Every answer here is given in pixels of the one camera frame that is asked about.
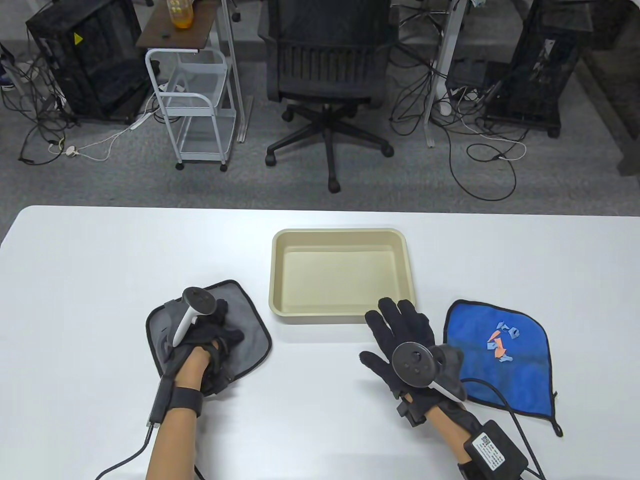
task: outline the computer tower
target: computer tower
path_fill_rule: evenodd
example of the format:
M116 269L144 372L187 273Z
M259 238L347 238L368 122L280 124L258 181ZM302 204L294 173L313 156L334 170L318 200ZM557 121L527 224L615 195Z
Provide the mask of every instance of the computer tower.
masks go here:
M131 0L59 0L27 27L77 117L133 122L150 79Z
M534 0L511 63L488 64L486 86L496 87L485 122L546 130L557 138L558 100L592 31L584 0Z

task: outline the yellow bottle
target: yellow bottle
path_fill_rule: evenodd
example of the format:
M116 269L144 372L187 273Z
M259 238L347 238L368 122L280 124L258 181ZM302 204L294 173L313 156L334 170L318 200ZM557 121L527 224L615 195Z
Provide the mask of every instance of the yellow bottle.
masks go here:
M193 6L191 0L166 0L171 21L177 28L191 28L193 25Z

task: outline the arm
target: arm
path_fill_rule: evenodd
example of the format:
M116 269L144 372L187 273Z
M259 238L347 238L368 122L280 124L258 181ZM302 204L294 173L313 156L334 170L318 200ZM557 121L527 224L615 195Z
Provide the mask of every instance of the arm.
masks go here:
M471 461L471 457L466 452L465 442L471 438L471 434L460 425L451 420L440 407L433 407L427 412L427 420L430 420L434 427L442 435L444 441L455 455L458 463L463 465Z
M175 386L200 390L210 356L196 347L175 377ZM169 410L160 425L147 480L192 480L196 457L196 413L188 408Z

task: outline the white table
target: white table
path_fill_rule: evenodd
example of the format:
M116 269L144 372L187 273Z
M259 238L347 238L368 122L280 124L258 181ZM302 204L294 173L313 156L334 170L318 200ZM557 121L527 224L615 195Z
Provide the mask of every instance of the white table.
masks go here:
M365 325L292 326L269 310L271 239L295 227L400 230L436 340L458 298L532 315L565 432L521 419L547 477L637 478L640 219L95 207L30 207L0 248L0 478L92 480L133 453L158 382L147 314L226 278L254 300L273 351L205 407L206 478L460 478L435 431L411 429L360 365L374 348ZM524 450L507 414L468 407ZM142 480L149 454L107 479Z

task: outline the blue cloth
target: blue cloth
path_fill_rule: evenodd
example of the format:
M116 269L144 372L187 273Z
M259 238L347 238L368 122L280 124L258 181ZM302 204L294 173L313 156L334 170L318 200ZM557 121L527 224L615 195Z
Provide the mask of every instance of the blue cloth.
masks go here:
M509 330L515 332L513 328L519 333L515 338L509 334ZM493 346L490 346L495 339L489 338L497 330L500 331L497 338L506 349L505 356L512 360L500 361L495 357ZM520 312L458 300L447 313L444 342L460 348L465 354L461 379L477 378L491 383L516 413L547 419L556 435L563 435L556 422L551 354L542 325ZM465 388L469 400L506 410L488 387L466 382Z

